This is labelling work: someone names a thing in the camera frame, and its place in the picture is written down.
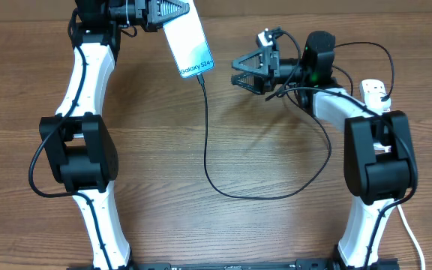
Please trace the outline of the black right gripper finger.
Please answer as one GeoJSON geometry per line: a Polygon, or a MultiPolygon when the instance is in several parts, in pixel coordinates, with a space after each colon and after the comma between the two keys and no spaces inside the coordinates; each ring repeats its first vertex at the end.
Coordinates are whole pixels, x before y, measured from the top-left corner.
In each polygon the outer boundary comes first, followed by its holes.
{"type": "Polygon", "coordinates": [[[239,73],[231,76],[231,83],[253,94],[265,94],[265,80],[262,77],[255,76],[252,73],[239,73]]]}
{"type": "Polygon", "coordinates": [[[259,48],[233,60],[232,68],[252,74],[264,74],[266,72],[265,50],[259,48]]]}

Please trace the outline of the blue smartphone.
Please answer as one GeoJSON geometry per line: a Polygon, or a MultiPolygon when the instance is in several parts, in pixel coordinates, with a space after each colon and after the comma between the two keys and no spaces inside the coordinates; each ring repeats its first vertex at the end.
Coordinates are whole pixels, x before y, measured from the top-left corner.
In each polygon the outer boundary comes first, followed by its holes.
{"type": "Polygon", "coordinates": [[[210,71],[215,61],[193,0],[182,0],[189,4],[189,12],[163,25],[179,75],[183,79],[210,71]]]}

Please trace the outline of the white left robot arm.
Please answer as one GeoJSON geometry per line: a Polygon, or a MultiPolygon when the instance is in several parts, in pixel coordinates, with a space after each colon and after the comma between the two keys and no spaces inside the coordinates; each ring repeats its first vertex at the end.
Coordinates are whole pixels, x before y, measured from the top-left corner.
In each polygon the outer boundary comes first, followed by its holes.
{"type": "Polygon", "coordinates": [[[67,33],[74,53],[73,71],[61,105],[39,124],[41,144],[28,169],[31,189],[35,165],[45,153],[54,179],[64,186],[56,198],[72,198],[91,242],[90,269],[135,269],[132,250],[116,207],[119,157],[102,111],[107,83],[116,67],[122,35],[128,29],[157,32],[188,14],[189,1],[77,1],[67,33]]]}

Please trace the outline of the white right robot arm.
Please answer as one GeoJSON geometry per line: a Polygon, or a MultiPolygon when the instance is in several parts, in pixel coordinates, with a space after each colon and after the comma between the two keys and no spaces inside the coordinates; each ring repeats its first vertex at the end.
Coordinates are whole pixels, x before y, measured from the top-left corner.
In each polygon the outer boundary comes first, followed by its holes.
{"type": "Polygon", "coordinates": [[[380,259],[378,247],[394,209],[410,200],[418,170],[407,115],[391,110],[391,91],[375,82],[361,84],[360,97],[334,78],[337,42],[314,31],[296,58],[282,58],[284,30],[258,34],[257,49],[232,62],[231,82],[266,99],[288,97],[317,122],[343,133],[343,176],[352,195],[349,219],[334,257],[318,259],[327,269],[397,269],[396,259],[380,259]]]}

